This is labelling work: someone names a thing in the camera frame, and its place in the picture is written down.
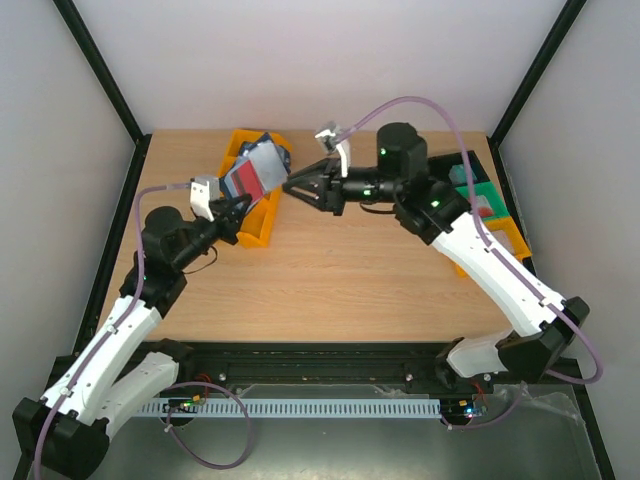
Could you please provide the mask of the red credit card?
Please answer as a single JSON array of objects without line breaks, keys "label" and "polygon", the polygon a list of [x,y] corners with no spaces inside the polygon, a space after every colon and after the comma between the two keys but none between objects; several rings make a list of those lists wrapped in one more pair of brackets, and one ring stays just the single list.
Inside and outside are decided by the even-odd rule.
[{"label": "red credit card", "polygon": [[262,184],[250,162],[237,166],[229,173],[231,187],[236,196],[249,194],[254,201],[263,194]]}]

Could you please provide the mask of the yellow three-compartment bin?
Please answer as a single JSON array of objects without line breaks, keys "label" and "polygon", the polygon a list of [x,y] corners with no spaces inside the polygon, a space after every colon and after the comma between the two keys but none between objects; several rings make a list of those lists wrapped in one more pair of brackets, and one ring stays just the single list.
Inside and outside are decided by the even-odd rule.
[{"label": "yellow three-compartment bin", "polygon": [[[218,174],[220,178],[231,168],[233,159],[238,153],[241,143],[243,141],[257,140],[264,132],[266,131],[247,129],[236,129],[233,131],[231,140],[223,155],[221,166],[219,167]],[[277,144],[284,146],[290,152],[291,144],[289,142],[279,134],[270,134]],[[263,248],[269,245],[281,193],[281,186],[277,187],[247,212],[240,232],[238,233],[241,246],[245,248]]]}]

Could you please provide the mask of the blue leather card holder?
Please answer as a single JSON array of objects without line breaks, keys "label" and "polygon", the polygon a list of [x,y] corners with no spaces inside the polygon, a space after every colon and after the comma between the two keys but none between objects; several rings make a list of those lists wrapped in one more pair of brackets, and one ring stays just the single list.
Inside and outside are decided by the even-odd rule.
[{"label": "blue leather card holder", "polygon": [[249,208],[251,210],[263,197],[285,182],[291,171],[291,155],[268,132],[262,133],[257,140],[243,141],[231,168],[220,178],[220,190],[225,198],[237,197],[232,190],[229,173],[247,162],[253,165],[264,191],[259,200],[253,200]]}]

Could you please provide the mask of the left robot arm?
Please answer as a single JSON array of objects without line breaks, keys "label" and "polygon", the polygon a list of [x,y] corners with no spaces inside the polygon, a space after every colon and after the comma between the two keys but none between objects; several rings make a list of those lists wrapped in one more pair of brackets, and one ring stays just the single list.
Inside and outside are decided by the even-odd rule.
[{"label": "left robot arm", "polygon": [[183,292],[186,268],[217,241],[236,243],[250,203],[248,194],[208,200],[191,221],[169,206],[135,217],[135,262],[107,320],[39,400],[22,399],[12,414],[35,478],[44,468],[88,478],[143,405],[181,387],[190,350],[176,341],[162,341],[129,373],[123,370]]}]

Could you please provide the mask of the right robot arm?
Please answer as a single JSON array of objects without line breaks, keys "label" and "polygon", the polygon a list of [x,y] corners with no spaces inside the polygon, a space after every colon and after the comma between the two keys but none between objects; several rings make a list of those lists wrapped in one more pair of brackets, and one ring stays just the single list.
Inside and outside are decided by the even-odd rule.
[{"label": "right robot arm", "polygon": [[408,123],[376,134],[377,164],[353,167],[334,125],[317,140],[329,157],[289,176],[285,193],[319,211],[342,215],[349,202],[390,203],[399,224],[448,257],[495,302],[510,330],[454,340],[438,357],[436,379],[455,392],[471,377],[507,372],[534,383],[552,372],[590,309],[544,285],[472,214],[469,199],[429,172],[428,146]]}]

